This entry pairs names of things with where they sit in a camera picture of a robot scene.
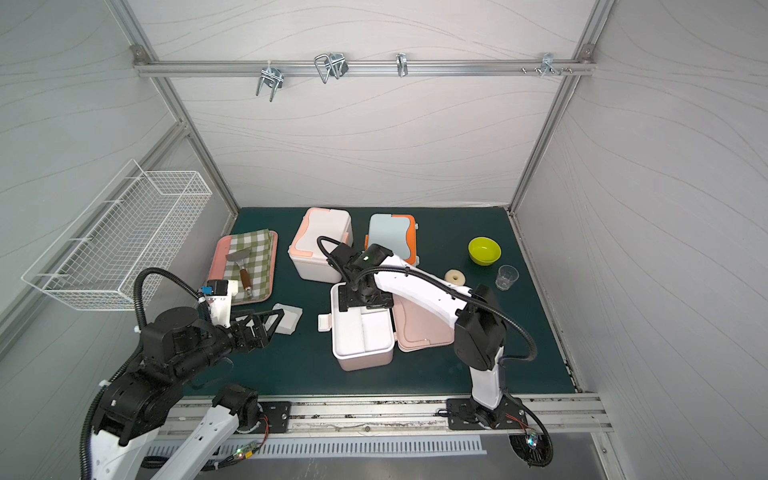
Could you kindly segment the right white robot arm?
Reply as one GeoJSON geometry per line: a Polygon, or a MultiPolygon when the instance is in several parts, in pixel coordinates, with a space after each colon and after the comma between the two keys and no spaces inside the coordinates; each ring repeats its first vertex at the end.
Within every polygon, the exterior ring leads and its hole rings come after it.
{"type": "Polygon", "coordinates": [[[330,238],[317,240],[321,254],[340,275],[331,288],[331,311],[318,328],[332,333],[332,351],[345,371],[384,365],[395,344],[393,308],[407,300],[437,317],[453,334],[453,349],[468,367],[472,390],[467,398],[449,399],[437,416],[452,430],[497,430],[511,427],[513,452],[530,467],[543,468],[554,458],[545,424],[504,385],[504,365],[511,361],[505,345],[514,330],[527,350],[519,362],[531,362],[538,349],[531,335],[500,309],[486,286],[459,287],[409,265],[390,249],[372,244],[356,252],[330,238]]]}

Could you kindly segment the blue orange first aid kit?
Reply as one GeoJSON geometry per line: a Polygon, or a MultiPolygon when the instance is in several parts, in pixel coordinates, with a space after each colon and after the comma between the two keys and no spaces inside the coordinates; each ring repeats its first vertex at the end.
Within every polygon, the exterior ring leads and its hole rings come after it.
{"type": "Polygon", "coordinates": [[[391,250],[409,265],[417,266],[418,224],[409,214],[376,213],[369,219],[365,248],[378,244],[391,250]]]}

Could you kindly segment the pink first aid kit box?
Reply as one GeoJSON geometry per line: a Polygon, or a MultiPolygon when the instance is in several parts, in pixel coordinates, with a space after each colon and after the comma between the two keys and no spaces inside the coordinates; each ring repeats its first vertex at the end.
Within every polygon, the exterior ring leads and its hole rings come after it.
{"type": "Polygon", "coordinates": [[[318,317],[318,330],[332,333],[332,353],[345,371],[384,366],[396,348],[409,353],[448,346],[454,333],[438,316],[417,304],[394,298],[390,309],[349,307],[343,311],[344,284],[330,290],[331,312],[318,317]]]}

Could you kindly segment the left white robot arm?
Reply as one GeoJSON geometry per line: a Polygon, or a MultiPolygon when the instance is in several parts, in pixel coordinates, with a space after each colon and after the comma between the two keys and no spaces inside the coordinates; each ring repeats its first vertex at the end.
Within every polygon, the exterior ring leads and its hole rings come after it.
{"type": "Polygon", "coordinates": [[[274,309],[215,315],[211,303],[226,298],[223,280],[194,289],[159,267],[142,270],[133,284],[139,340],[118,370],[99,385],[79,438],[83,479],[132,479],[140,468],[154,468],[162,479],[193,479],[202,471],[237,465],[263,449],[252,441],[221,460],[214,453],[233,434],[270,432],[269,415],[256,391],[239,384],[224,386],[202,420],[170,456],[148,453],[170,410],[183,397],[185,385],[234,352],[266,347],[285,312],[274,309]],[[196,304],[168,309],[153,322],[146,317],[143,287],[158,275],[191,295],[196,304]]]}

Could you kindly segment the white gauze packet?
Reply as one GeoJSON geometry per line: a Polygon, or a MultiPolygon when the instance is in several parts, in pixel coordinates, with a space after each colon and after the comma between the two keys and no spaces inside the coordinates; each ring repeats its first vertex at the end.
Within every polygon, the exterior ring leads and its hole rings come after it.
{"type": "Polygon", "coordinates": [[[266,328],[270,329],[272,326],[275,326],[275,332],[277,334],[292,335],[295,332],[299,320],[303,314],[303,309],[300,307],[284,305],[281,303],[275,303],[272,309],[282,310],[283,316],[281,317],[280,321],[277,321],[277,315],[272,315],[266,324],[266,328]]]}

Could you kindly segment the white kit tray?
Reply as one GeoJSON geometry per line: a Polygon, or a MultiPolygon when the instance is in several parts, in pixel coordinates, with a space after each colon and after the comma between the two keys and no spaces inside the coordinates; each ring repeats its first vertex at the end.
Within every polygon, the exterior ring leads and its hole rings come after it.
{"type": "Polygon", "coordinates": [[[331,287],[332,351],[339,361],[389,354],[395,346],[390,309],[350,308],[338,310],[335,295],[343,283],[331,287]]]}

